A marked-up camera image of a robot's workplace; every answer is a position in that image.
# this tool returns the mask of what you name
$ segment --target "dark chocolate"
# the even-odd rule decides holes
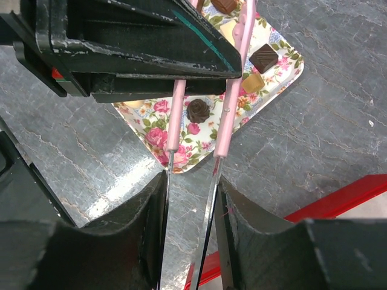
[[[269,44],[265,44],[252,54],[249,61],[261,74],[263,74],[269,68],[277,64],[278,54],[270,47]]]
[[[187,117],[193,123],[204,123],[210,117],[210,106],[197,98],[189,103]]]
[[[211,0],[212,5],[223,14],[230,14],[236,9],[235,0]]]

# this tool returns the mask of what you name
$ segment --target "table surface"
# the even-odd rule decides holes
[[[301,52],[305,70],[234,135],[224,174],[285,216],[364,175],[387,172],[387,4],[261,0],[258,11]],[[161,170],[111,105],[59,98],[9,47],[0,47],[0,115],[79,226]],[[208,156],[174,178],[163,289],[183,288],[212,167]]]

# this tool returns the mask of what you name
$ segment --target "red metal frame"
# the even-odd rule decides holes
[[[315,201],[314,203],[285,217],[290,222],[299,222],[305,218],[334,219],[338,215],[387,192],[387,174],[367,175],[363,178]],[[189,268],[184,290],[191,285],[193,265]],[[219,252],[206,257],[200,285],[221,275]]]

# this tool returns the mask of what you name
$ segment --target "floral tray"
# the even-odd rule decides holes
[[[212,25],[219,29],[222,24],[232,19],[238,20],[241,4],[242,1],[239,2],[238,8],[231,15],[224,15],[212,6],[210,0],[206,0],[202,14]],[[279,61],[276,66],[270,68],[262,75],[265,81],[265,86],[262,90],[253,94],[247,94],[241,88],[238,109],[235,115],[234,132],[291,85],[304,69],[302,56],[257,13],[248,58],[264,44],[270,44],[276,50],[279,55]],[[243,78],[256,72],[256,68],[247,60]],[[180,146],[175,153],[174,159],[175,173],[190,170],[214,150],[224,94],[185,96],[184,98]],[[196,98],[204,100],[211,108],[210,118],[205,123],[191,123],[187,118],[187,105]],[[113,104],[135,134],[144,142],[145,146],[159,160],[161,165],[165,167],[169,159],[164,148],[167,140],[167,124],[171,103],[172,98],[169,97],[145,100],[142,107],[138,109],[130,108],[124,103]]]

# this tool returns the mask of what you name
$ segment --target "chocolate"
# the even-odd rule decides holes
[[[223,14],[230,14],[236,9],[235,0],[211,0],[212,5]]]
[[[255,51],[252,56],[250,56],[249,61],[261,74],[263,74],[269,68],[277,64],[278,54],[270,47],[269,44],[265,44],[259,50]]]
[[[198,5],[196,6],[196,10],[198,10],[199,13],[201,13],[201,11],[203,9],[204,2],[205,2],[205,0],[198,1]]]
[[[236,21],[232,19],[227,23],[220,26],[220,32],[223,34],[224,38],[226,38],[233,46],[235,46],[234,36],[232,35],[232,31],[236,25]]]
[[[241,86],[246,93],[251,94],[262,89],[265,86],[265,82],[260,74],[251,74],[243,80]]]
[[[210,117],[210,106],[197,98],[189,103],[187,117],[193,123],[204,123]]]

